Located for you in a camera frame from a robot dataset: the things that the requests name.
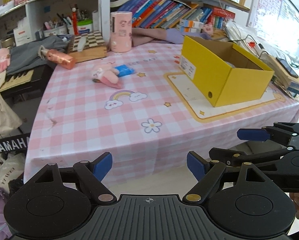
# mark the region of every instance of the purple sock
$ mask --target purple sock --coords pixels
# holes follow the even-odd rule
[[[207,33],[187,33],[181,32],[175,28],[166,30],[166,40],[174,44],[183,44],[184,36],[201,37],[205,40],[211,40],[212,38]]]

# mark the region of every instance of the keyboard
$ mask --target keyboard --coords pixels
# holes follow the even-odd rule
[[[14,75],[7,75],[0,88],[0,93],[6,99],[35,90],[44,92],[52,73],[51,67],[42,65]]]

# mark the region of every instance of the cable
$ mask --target cable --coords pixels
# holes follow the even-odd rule
[[[269,53],[268,53],[266,50],[263,50],[263,51],[261,52],[260,56],[258,57],[259,59],[261,58],[261,56],[262,56],[262,54],[263,54],[264,52],[267,53],[267,55],[269,55]]]
[[[241,39],[241,40],[231,40],[231,39],[230,39],[230,41],[246,41],[247,38],[248,38],[248,36],[250,36],[251,39],[255,42],[255,44],[257,44],[256,40],[255,40],[255,39],[253,38],[253,36],[250,35],[250,34],[248,34],[244,39]]]
[[[227,16],[227,13],[226,13],[225,10],[223,9],[223,6],[222,6],[222,3],[220,2],[220,0],[218,0],[218,2],[219,2],[220,7],[222,8],[224,14],[226,15],[225,21],[228,22],[228,20],[229,20],[230,18]],[[237,30],[238,30],[238,32],[239,32],[239,37],[240,37],[241,39],[240,39],[240,40],[231,40],[231,39],[229,39],[230,41],[232,41],[232,42],[235,42],[235,41],[237,41],[237,42],[238,42],[238,41],[245,41],[245,43],[246,43],[246,40],[247,40],[247,38],[248,38],[248,36],[249,36],[249,37],[251,37],[251,39],[255,42],[255,44],[257,44],[256,40],[255,40],[255,39],[253,38],[253,36],[250,35],[250,34],[248,34],[244,39],[242,39],[241,31],[240,31],[239,28],[237,27],[235,21],[233,20],[232,22],[233,22],[234,26],[237,28]],[[269,55],[269,53],[268,53],[267,51],[264,50],[264,51],[262,51],[261,54],[259,55],[259,59],[260,59],[260,57],[262,56],[262,54],[263,54],[264,52],[266,52],[266,53]]]

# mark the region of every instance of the flower print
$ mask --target flower print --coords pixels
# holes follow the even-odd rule
[[[162,125],[161,122],[154,122],[152,118],[149,118],[147,122],[142,122],[141,123],[142,127],[145,127],[144,132],[150,133],[152,131],[154,132],[159,132],[160,131],[160,126]]]

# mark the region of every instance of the cloud print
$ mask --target cloud print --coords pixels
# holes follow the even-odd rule
[[[136,102],[136,101],[142,100],[144,98],[147,98],[146,94],[143,94],[141,92],[136,92],[136,93],[132,93],[129,99],[132,102]]]
[[[113,108],[116,108],[118,106],[121,106],[123,104],[122,101],[118,101],[118,100],[109,100],[105,103],[105,109],[107,110],[111,110]]]

